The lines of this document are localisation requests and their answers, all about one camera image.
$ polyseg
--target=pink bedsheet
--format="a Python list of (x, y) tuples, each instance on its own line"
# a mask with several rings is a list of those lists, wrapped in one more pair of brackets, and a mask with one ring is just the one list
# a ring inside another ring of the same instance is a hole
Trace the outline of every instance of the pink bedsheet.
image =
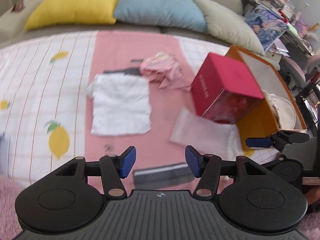
[[(191, 82), (194, 74), (179, 47), (178, 40), (170, 35), (137, 32), (99, 32), (93, 55), (89, 82), (104, 70), (123, 69), (138, 66), (132, 59), (143, 59), (158, 52), (175, 55), (185, 77)], [(182, 107), (194, 111), (190, 93), (182, 90), (158, 89), (159, 84), (150, 84), (152, 107), (151, 130), (144, 135), (98, 137), (90, 134), (92, 126), (92, 101), (87, 99), (85, 120), (85, 152), (87, 161), (96, 161), (105, 155), (105, 145), (110, 145), (115, 154), (121, 154), (127, 147), (135, 146), (137, 159), (133, 169), (157, 167), (185, 162), (184, 147), (168, 142), (172, 127)], [(197, 179), (170, 189), (194, 190)], [(89, 178), (89, 183), (102, 192), (100, 178)], [(123, 180), (129, 194), (134, 189), (132, 173)]]

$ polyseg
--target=blue pattern book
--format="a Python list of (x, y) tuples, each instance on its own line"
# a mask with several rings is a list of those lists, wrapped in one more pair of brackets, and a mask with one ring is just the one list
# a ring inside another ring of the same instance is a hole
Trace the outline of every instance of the blue pattern book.
[(258, 36), (264, 52), (289, 28), (279, 15), (258, 5), (245, 22)]

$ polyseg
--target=pink cloth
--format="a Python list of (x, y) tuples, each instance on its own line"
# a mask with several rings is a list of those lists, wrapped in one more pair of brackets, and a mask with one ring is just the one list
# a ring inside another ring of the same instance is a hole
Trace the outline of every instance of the pink cloth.
[(173, 55), (159, 52), (145, 58), (140, 65), (140, 73), (151, 82), (161, 83), (159, 88), (191, 90), (191, 82), (186, 82), (180, 63)]
[[(194, 74), (180, 51), (175, 37), (155, 33), (138, 32), (98, 32), (93, 55), (89, 82), (104, 70), (124, 69), (134, 66), (132, 59), (146, 58), (159, 51), (175, 55), (183, 69), (187, 82), (192, 82)], [(159, 84), (150, 83), (151, 130), (144, 135), (98, 137), (90, 134), (92, 126), (92, 101), (87, 99), (85, 120), (85, 158), (97, 161), (105, 154), (109, 145), (113, 153), (120, 154), (133, 145), (137, 149), (137, 160), (133, 169), (143, 169), (185, 161), (184, 147), (168, 142), (172, 127), (182, 109), (195, 112), (190, 93), (182, 90), (158, 89)], [(100, 178), (89, 178), (89, 183), (102, 190)], [(123, 180), (128, 194), (134, 188), (132, 173)], [(175, 189), (190, 189), (194, 182), (179, 185)]]

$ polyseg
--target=lemon print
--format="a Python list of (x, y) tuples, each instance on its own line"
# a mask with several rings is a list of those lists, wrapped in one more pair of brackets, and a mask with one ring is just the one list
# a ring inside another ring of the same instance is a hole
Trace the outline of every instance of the lemon print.
[(52, 57), (52, 59), (50, 60), (50, 63), (55, 62), (57, 59), (64, 58), (64, 57), (66, 57), (68, 54), (69, 54), (69, 52), (67, 52), (67, 51), (59, 51), (56, 55), (54, 55), (54, 56)]
[(252, 155), (254, 154), (254, 150), (247, 150), (245, 152), (243, 152), (243, 155), (244, 156), (247, 156), (247, 157), (251, 157)]
[(69, 149), (69, 135), (60, 123), (49, 121), (45, 125), (49, 125), (47, 133), (51, 133), (49, 137), (49, 148), (52, 154), (60, 159)]
[(7, 109), (10, 106), (10, 102), (7, 100), (0, 100), (0, 109)]

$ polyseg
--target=red box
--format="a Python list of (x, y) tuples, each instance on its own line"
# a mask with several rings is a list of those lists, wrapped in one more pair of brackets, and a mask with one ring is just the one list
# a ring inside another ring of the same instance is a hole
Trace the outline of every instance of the red box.
[(204, 60), (191, 92), (199, 116), (231, 124), (264, 98), (246, 64), (214, 53)]

